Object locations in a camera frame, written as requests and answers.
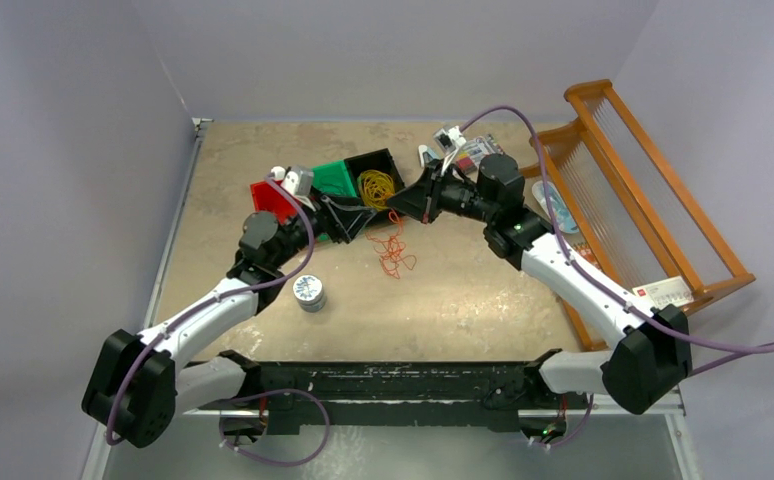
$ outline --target wooden table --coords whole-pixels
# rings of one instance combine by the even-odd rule
[[[156,321],[207,293],[230,268],[243,220],[254,211],[249,185],[272,166],[312,167],[387,147],[410,184],[420,173],[417,146],[431,143],[432,133],[441,126],[211,124]],[[521,124],[478,124],[469,133],[492,133],[521,166],[536,162]],[[381,234],[393,228],[385,227]],[[303,273],[322,279],[328,295],[322,311],[301,310],[288,282],[271,307],[232,328],[197,359],[225,349],[264,361],[524,360],[555,347],[577,351],[557,297],[496,258],[481,230],[482,224],[449,214],[427,226],[406,222],[402,240],[417,263],[413,271],[402,270],[399,280],[382,272],[373,244],[364,237],[349,245],[321,243]],[[303,256],[283,270],[292,269]]]

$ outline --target wooden rack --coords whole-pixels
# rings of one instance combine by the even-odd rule
[[[681,276],[694,297],[688,315],[755,280],[610,80],[574,85],[564,98],[576,119],[541,132],[540,142],[550,180],[606,275],[627,288]],[[540,167],[521,172],[536,178]],[[584,349],[607,348],[565,307]]]

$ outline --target wall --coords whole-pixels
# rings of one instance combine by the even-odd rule
[[[0,478],[77,478],[102,340],[139,327],[192,124],[128,0],[0,1]]]
[[[662,0],[615,86],[758,276],[694,330],[774,340],[774,1]],[[705,478],[774,478],[774,355],[683,385]]]
[[[512,102],[569,119],[657,0],[135,0],[194,117],[463,119]]]

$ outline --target black bin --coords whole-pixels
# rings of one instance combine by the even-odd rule
[[[364,153],[363,155],[347,158],[343,161],[346,163],[346,169],[349,171],[349,176],[352,177],[352,184],[355,186],[355,192],[361,198],[363,197],[361,196],[360,187],[358,186],[358,177],[367,170],[378,170],[379,172],[390,175],[393,178],[393,185],[397,192],[405,188],[405,182],[402,181],[402,177],[399,176],[399,171],[396,169],[396,163],[393,161],[393,156],[390,155],[389,149],[384,148],[375,152]],[[369,224],[379,225],[390,223],[388,215],[390,215],[390,210],[378,212]]]

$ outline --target white label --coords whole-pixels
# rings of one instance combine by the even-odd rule
[[[693,292],[681,277],[634,287],[632,292],[640,298],[650,300],[659,309],[671,303],[680,307],[693,301]]]

